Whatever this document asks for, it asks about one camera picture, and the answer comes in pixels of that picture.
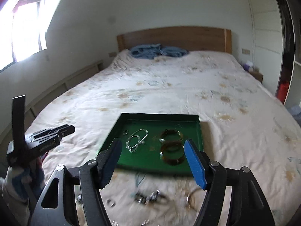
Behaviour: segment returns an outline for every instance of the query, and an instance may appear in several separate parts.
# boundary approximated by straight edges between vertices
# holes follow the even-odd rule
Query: silver screw
[[[213,167],[218,167],[219,163],[217,161],[210,161],[210,165]]]
[[[243,172],[249,172],[250,171],[250,169],[248,168],[248,167],[243,167]]]
[[[94,166],[96,164],[96,160],[88,161],[88,166]]]
[[[64,169],[64,166],[63,165],[58,165],[56,169],[57,169],[57,171],[62,171]]]

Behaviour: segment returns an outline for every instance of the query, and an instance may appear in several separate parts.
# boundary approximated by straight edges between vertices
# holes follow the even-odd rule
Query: blue folded clothing
[[[144,44],[132,47],[131,55],[138,59],[154,59],[159,55],[170,57],[181,57],[188,54],[188,51],[179,47],[163,47],[161,44]]]

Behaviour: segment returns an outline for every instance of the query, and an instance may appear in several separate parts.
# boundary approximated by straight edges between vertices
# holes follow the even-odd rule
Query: window pane
[[[13,13],[0,13],[0,69],[13,62],[11,51],[11,29]]]
[[[13,49],[17,61],[39,52],[38,4],[19,6],[13,21]]]

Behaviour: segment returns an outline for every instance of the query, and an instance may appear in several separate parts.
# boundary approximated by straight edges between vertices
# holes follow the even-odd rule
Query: nightstand
[[[262,80],[263,80],[263,74],[259,73],[258,71],[252,71],[249,72],[256,80],[260,81],[260,83],[262,84]]]

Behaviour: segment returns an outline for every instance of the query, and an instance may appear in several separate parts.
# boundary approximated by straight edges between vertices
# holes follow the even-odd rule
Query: green tray
[[[139,145],[136,152],[130,153],[125,143],[130,135],[139,129],[146,129],[148,136],[145,139],[145,144]],[[176,129],[180,131],[183,134],[183,144],[185,140],[192,139],[198,149],[203,151],[202,133],[198,115],[133,113],[121,113],[100,151],[106,150],[114,138],[120,138],[122,141],[122,152],[117,168],[144,173],[192,176],[186,159],[183,163],[176,166],[168,165],[161,160],[161,143],[159,142],[159,136],[166,129]],[[123,135],[125,130],[128,130],[128,135]],[[138,135],[142,138],[145,132],[140,131]],[[133,138],[130,142],[131,146],[136,143],[137,138]]]

